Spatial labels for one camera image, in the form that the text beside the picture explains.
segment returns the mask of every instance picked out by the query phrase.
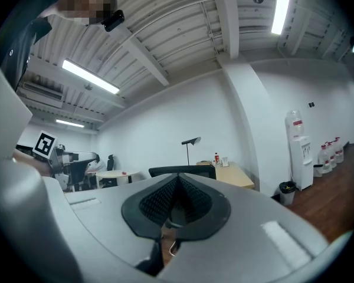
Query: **white wall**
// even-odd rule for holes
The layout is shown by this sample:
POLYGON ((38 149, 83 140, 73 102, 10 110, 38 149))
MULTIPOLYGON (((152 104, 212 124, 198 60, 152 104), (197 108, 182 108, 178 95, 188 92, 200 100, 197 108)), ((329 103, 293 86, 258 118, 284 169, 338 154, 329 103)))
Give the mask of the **white wall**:
POLYGON ((354 143, 354 80, 346 66, 319 60, 260 61, 252 67, 284 119, 300 110, 306 134, 312 137, 313 153, 320 145, 341 137, 354 143))
POLYGON ((140 170, 136 179, 141 179, 149 177, 150 167, 188 164, 181 142, 201 136, 199 144, 189 145, 190 164, 213 160, 218 152, 246 167, 242 130, 219 73, 181 83, 125 111, 97 135, 97 150, 116 155, 117 169, 140 170))
POLYGON ((30 123, 25 128, 24 132, 18 141, 18 144, 23 146, 33 147, 40 136, 41 130, 51 133, 58 137, 58 143, 65 145, 66 150, 71 151, 92 151, 94 143, 91 142, 91 135, 78 133, 63 128, 53 128, 50 126, 42 126, 39 124, 30 123))
POLYGON ((231 60, 228 54, 221 54, 217 59, 243 114, 255 189, 272 196, 279 183, 290 177, 284 121, 276 115, 273 99, 242 55, 231 60))

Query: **water bottle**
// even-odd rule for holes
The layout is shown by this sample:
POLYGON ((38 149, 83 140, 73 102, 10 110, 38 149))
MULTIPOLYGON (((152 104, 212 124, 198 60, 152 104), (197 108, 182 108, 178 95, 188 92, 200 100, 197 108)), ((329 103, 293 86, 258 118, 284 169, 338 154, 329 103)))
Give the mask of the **water bottle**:
POLYGON ((330 165, 332 166, 332 169, 333 169, 337 166, 337 163, 336 163, 336 152, 332 146, 332 141, 328 142, 327 150, 328 150, 329 157, 330 157, 330 165))
POLYGON ((335 147, 336 163, 343 162, 343 147, 341 146, 339 137, 336 137, 336 140, 334 141, 333 145, 335 147))
POLYGON ((301 119, 301 115, 298 110, 292 110, 287 112, 286 125, 289 131, 290 140, 304 135, 303 120, 301 119))
POLYGON ((323 174, 332 171, 332 166, 330 165, 330 157, 324 144, 321 146, 321 151, 319 152, 319 164, 323 165, 323 174))
POLYGON ((220 157, 218 153, 215 153, 215 164, 220 164, 220 157))

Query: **ceiling pipe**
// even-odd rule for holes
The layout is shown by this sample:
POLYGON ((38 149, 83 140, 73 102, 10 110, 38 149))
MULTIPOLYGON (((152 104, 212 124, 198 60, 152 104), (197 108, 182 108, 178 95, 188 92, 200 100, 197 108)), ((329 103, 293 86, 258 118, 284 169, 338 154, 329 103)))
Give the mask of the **ceiling pipe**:
POLYGON ((211 45, 214 48, 215 54, 218 55, 219 53, 218 53, 218 50, 217 50, 217 48, 215 46, 215 43, 214 43, 214 35, 212 33, 210 20, 209 20, 209 17, 208 17, 208 14, 207 14, 207 10, 206 10, 206 7, 205 7, 204 3, 201 3, 201 9, 202 9, 202 12, 203 12, 203 16, 205 18, 205 22, 206 22, 206 26, 207 26, 207 30, 208 30, 208 36, 209 36, 209 39, 211 41, 211 45))
POLYGON ((186 7, 189 7, 189 6, 193 6, 195 4, 200 4, 200 3, 203 3, 203 2, 207 2, 207 1, 213 1, 213 0, 197 0, 197 1, 193 1, 193 2, 188 2, 182 6, 179 6, 169 12, 166 12, 165 14, 162 14, 160 16, 158 16, 156 19, 148 22, 146 25, 144 25, 143 27, 139 28, 137 31, 133 32, 132 35, 128 36, 121 44, 119 44, 119 46, 110 54, 110 56, 108 57, 108 59, 110 59, 112 56, 114 56, 118 51, 119 49, 121 49, 121 47, 123 45, 125 45, 127 42, 129 42, 133 37, 135 37, 138 33, 140 33, 141 31, 143 31, 144 29, 146 29, 148 26, 152 25, 153 23, 155 23, 156 21, 176 12, 176 11, 179 11, 181 9, 184 9, 186 7))

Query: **black trash can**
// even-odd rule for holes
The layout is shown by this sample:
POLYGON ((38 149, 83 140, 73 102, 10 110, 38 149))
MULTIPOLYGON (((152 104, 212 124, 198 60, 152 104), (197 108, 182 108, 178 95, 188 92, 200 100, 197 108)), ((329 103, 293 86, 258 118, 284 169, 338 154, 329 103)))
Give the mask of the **black trash can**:
POLYGON ((293 203, 296 184, 294 182, 282 182, 279 184, 280 203, 282 205, 291 205, 293 203))

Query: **wooden desk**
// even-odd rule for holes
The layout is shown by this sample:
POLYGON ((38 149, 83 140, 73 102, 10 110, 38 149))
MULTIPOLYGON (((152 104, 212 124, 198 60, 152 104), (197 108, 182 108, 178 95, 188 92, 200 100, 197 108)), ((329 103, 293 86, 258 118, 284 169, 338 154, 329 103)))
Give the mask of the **wooden desk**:
POLYGON ((229 183, 230 185, 244 187, 246 189, 253 189, 254 183, 250 178, 240 169, 240 167, 233 162, 230 162, 229 167, 216 166, 217 180, 220 182, 229 183))
POLYGON ((97 180, 97 188, 100 188, 100 179, 102 178, 119 178, 119 177, 128 177, 129 183, 132 183, 132 175, 140 173, 140 171, 125 171, 126 174, 122 174, 123 170, 113 170, 113 171, 105 171, 105 172, 97 172, 96 180, 97 180))

